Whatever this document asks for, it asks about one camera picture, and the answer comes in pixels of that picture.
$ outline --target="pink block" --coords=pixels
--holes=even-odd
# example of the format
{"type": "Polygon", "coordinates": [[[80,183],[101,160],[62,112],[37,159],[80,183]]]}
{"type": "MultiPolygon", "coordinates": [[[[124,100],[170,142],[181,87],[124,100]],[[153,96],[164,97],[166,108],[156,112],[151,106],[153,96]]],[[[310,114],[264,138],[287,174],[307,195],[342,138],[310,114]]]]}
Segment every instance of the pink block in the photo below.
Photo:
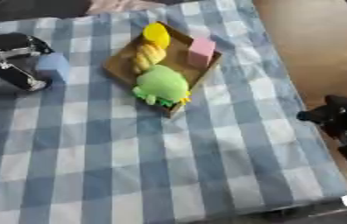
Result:
{"type": "Polygon", "coordinates": [[[216,43],[206,38],[195,38],[188,49],[188,64],[205,68],[212,59],[216,43]]]}

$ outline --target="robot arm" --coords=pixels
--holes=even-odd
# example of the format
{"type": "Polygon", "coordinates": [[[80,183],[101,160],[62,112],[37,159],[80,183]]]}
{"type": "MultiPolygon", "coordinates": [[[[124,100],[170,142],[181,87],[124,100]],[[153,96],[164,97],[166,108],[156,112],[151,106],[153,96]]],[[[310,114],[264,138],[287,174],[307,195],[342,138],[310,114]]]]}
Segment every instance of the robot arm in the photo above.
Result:
{"type": "Polygon", "coordinates": [[[8,60],[53,53],[44,41],[22,33],[0,34],[0,78],[26,91],[48,88],[52,80],[38,77],[11,64],[8,60]]]}

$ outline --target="green toy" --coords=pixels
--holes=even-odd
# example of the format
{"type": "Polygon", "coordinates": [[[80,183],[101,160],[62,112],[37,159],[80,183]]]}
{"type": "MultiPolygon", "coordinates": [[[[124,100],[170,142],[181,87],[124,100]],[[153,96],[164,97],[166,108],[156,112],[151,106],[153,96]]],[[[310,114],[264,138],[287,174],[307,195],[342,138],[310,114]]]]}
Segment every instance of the green toy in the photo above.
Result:
{"type": "Polygon", "coordinates": [[[137,86],[132,92],[149,105],[158,102],[161,106],[172,107],[177,102],[190,102],[188,82],[167,66],[152,66],[137,78],[137,86]]]}

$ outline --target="yellow toy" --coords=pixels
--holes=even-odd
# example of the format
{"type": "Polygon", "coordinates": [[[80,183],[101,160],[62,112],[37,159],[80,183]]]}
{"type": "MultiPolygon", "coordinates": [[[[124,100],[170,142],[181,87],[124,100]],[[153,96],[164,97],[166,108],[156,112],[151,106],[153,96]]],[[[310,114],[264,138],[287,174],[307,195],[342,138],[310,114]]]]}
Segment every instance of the yellow toy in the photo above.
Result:
{"type": "Polygon", "coordinates": [[[171,43],[171,37],[169,36],[166,27],[161,23],[152,23],[147,25],[143,30],[142,35],[146,41],[154,43],[162,49],[166,49],[171,43]]]}
{"type": "Polygon", "coordinates": [[[166,57],[166,51],[152,43],[142,44],[134,58],[134,72],[141,74],[151,66],[161,62],[166,57]]]}

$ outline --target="blue and white gingham cloth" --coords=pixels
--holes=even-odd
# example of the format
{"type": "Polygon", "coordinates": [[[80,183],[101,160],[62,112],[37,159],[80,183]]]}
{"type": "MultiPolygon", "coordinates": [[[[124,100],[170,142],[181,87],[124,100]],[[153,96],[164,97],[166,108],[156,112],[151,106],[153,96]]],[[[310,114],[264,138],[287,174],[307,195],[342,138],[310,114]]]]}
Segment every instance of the blue and white gingham cloth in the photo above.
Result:
{"type": "Polygon", "coordinates": [[[250,0],[0,23],[63,52],[67,85],[0,81],[0,224],[173,223],[329,200],[347,187],[250,0]],[[173,119],[102,63],[160,20],[210,37],[220,65],[173,119]]]}

